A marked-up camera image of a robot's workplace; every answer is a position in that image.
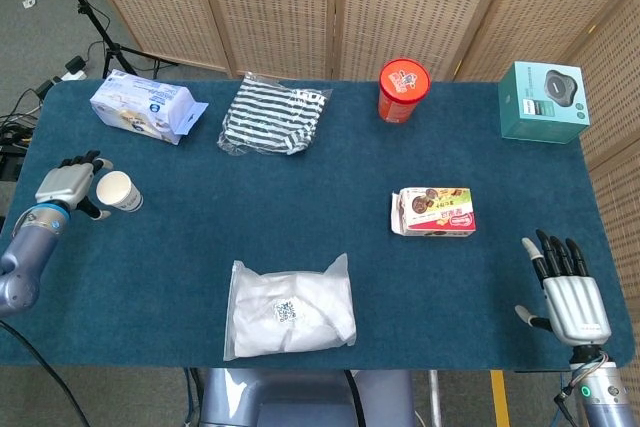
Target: striped cloth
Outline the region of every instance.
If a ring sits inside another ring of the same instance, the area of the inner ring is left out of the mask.
[[[222,121],[218,145],[235,155],[249,150],[288,155],[300,152],[313,140],[329,94],[287,89],[247,73]]]

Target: silver robotic hand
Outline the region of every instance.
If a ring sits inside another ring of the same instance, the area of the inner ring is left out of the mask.
[[[611,326],[580,247],[571,239],[566,239],[565,246],[541,230],[536,234],[543,253],[526,237],[522,244],[540,281],[549,318],[538,317],[522,305],[515,309],[525,323],[552,332],[560,342],[573,347],[571,381],[554,402],[577,427],[564,405],[577,389],[590,427],[637,427],[617,366],[602,349],[611,336]]]
[[[50,170],[36,192],[36,205],[16,222],[11,243],[0,257],[0,318],[29,309],[38,300],[40,276],[73,210],[94,220],[109,216],[87,197],[94,174],[113,168],[98,155],[89,151]]]

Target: plastic bag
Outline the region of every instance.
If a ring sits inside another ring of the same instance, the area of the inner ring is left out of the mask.
[[[288,89],[247,72],[222,121],[218,146],[232,155],[300,152],[313,141],[330,96],[331,90]]]
[[[258,275],[233,263],[224,360],[353,345],[347,254],[324,273]]]

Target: tripod stand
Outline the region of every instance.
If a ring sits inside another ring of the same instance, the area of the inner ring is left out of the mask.
[[[171,62],[171,61],[162,59],[161,57],[156,57],[155,55],[145,54],[144,52],[140,52],[139,50],[131,49],[129,47],[120,45],[117,42],[114,42],[111,39],[111,37],[109,37],[109,34],[107,33],[105,28],[102,26],[102,24],[96,17],[96,14],[93,11],[93,7],[91,6],[88,0],[78,0],[78,13],[84,14],[87,17],[89,17],[89,20],[91,21],[93,26],[96,28],[96,30],[100,34],[100,37],[102,37],[103,42],[107,46],[105,51],[105,57],[104,57],[104,67],[102,68],[103,79],[106,78],[107,74],[109,73],[109,64],[111,63],[111,60],[113,58],[115,58],[118,62],[120,62],[120,65],[122,65],[122,68],[125,70],[125,72],[129,74],[137,75],[137,72],[131,66],[129,61],[125,58],[123,52],[129,52],[130,54],[139,55],[141,57],[145,57],[147,59],[153,60],[154,61],[154,67],[153,67],[154,79],[158,75],[160,62],[164,62],[170,65],[178,65],[176,62]]]

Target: table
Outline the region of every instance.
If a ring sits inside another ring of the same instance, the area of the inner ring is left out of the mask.
[[[495,84],[436,83],[404,125],[378,118],[375,83],[289,84],[333,89],[315,142],[291,157],[233,157],[217,147],[235,81],[183,84],[211,105],[179,146],[103,125],[89,107],[100,81],[49,92],[7,225],[50,168],[88,149],[128,172],[145,197],[139,212],[106,221],[74,213],[39,302],[11,319],[49,362],[566,369],[570,349],[513,310],[544,311],[520,245],[538,227],[583,246],[614,332],[607,350],[619,364],[631,359],[631,324],[578,141],[502,139]],[[470,187],[478,231],[392,234],[390,194],[407,186]],[[259,273],[324,270],[342,252],[354,347],[223,363],[234,259]],[[31,359],[7,337],[0,362]]]

